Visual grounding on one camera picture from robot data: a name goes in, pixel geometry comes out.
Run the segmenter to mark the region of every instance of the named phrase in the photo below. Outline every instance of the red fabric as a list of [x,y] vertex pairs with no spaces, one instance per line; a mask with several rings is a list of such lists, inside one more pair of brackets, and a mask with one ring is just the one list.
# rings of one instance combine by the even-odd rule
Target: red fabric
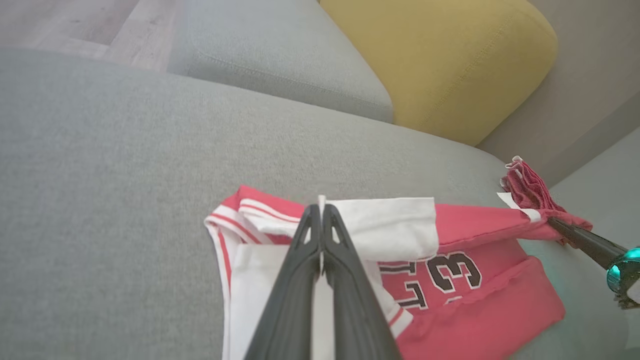
[[550,217],[563,217],[563,221],[568,224],[575,224],[588,231],[593,229],[592,223],[567,213],[562,206],[556,204],[545,182],[522,158],[515,156],[506,167],[507,176],[502,178],[501,184],[505,191],[511,193],[518,206],[523,209],[553,210],[555,215],[549,213]]
[[[484,273],[491,266],[478,267]],[[534,257],[504,266],[478,290],[462,292],[462,299],[414,313],[412,324],[396,339],[405,360],[505,358],[564,316],[562,302]]]
[[[301,204],[246,186],[223,205],[238,210],[243,199],[291,217],[304,210]],[[564,317],[542,264],[527,256],[516,238],[556,240],[559,235],[546,219],[571,215],[546,209],[540,215],[539,222],[531,222],[518,209],[437,204],[438,254],[379,264],[385,289],[414,315],[396,339],[405,359],[507,357]],[[445,265],[437,266],[438,261]],[[414,304],[416,291],[424,305]]]

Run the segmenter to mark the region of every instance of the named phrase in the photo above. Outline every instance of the yellow cushion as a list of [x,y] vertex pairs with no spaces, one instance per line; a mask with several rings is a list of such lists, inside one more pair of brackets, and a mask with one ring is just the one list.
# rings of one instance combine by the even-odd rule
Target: yellow cushion
[[477,145],[538,87],[554,30],[525,0],[321,0],[387,88],[394,123]]

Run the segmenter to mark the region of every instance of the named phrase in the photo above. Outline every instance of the gray upholstery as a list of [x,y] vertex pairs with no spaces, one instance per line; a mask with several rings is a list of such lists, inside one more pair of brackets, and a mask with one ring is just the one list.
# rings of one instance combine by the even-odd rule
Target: gray upholstery
[[[0,49],[0,116],[1,359],[219,359],[220,278],[202,222],[240,184],[302,203],[503,206],[502,163],[473,147],[58,54]],[[624,319],[593,263],[526,245],[567,318],[519,357],[622,349]]]
[[316,0],[187,0],[176,27],[169,72],[392,121],[384,86]]

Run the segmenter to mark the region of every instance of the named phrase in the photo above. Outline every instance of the white trim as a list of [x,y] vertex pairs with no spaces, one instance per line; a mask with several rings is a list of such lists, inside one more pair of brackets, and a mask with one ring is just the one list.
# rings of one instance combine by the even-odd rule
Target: white trim
[[229,360],[229,339],[230,339],[230,286],[228,282],[228,277],[231,274],[227,274],[227,268],[225,266],[225,256],[222,251],[222,246],[220,244],[220,238],[218,237],[218,227],[216,224],[216,218],[212,216],[208,216],[204,220],[204,225],[209,231],[209,235],[211,235],[211,241],[213,241],[213,245],[216,248],[216,257],[218,258],[218,271],[220,272],[220,281],[222,284],[222,299],[223,299],[223,311],[224,311],[224,320],[223,320],[223,341],[222,341],[222,360]]
[[511,193],[496,193],[496,194],[498,195],[500,200],[504,201],[504,203],[507,204],[507,206],[509,206],[511,209],[518,209],[523,213],[525,213],[529,217],[529,220],[531,222],[539,222],[540,220],[542,220],[542,216],[540,215],[540,212],[538,210],[522,209],[520,206],[518,206],[518,204],[516,204],[516,202],[513,200]]
[[413,321],[413,315],[411,315],[411,313],[404,309],[401,309],[400,311],[402,311],[402,314],[400,314],[400,317],[389,328],[391,329],[391,334],[393,334],[396,339]]
[[[271,241],[271,239],[269,239],[265,234],[258,231],[258,229],[256,229],[255,226],[253,226],[253,224],[249,220],[247,220],[242,214],[238,213],[236,210],[233,210],[228,206],[224,206],[224,205],[218,206],[216,210],[212,213],[212,215],[221,215],[221,216],[227,217],[237,222],[238,224],[240,224],[240,226],[244,227],[244,229],[247,230],[249,233],[251,233],[253,237],[258,239],[259,242],[263,244],[273,244],[273,241]],[[233,232],[237,233],[244,240],[244,242],[255,243],[249,236],[247,236],[244,233],[244,231],[242,231],[242,229],[239,229],[234,224],[231,224],[230,222],[227,222],[224,219],[220,219],[216,217],[213,217],[213,219],[217,224],[224,225],[228,229],[233,230]]]
[[243,209],[243,205],[251,205],[253,207],[262,209],[264,211],[267,211],[268,213],[274,214],[276,215],[276,217],[281,217],[282,219],[285,220],[289,220],[291,222],[300,222],[300,218],[296,218],[296,217],[290,217],[289,215],[285,215],[279,211],[277,211],[276,209],[272,208],[271,206],[268,206],[266,204],[264,204],[263,202],[259,202],[257,200],[253,200],[253,199],[242,199],[240,200],[240,212],[243,212],[246,208]]

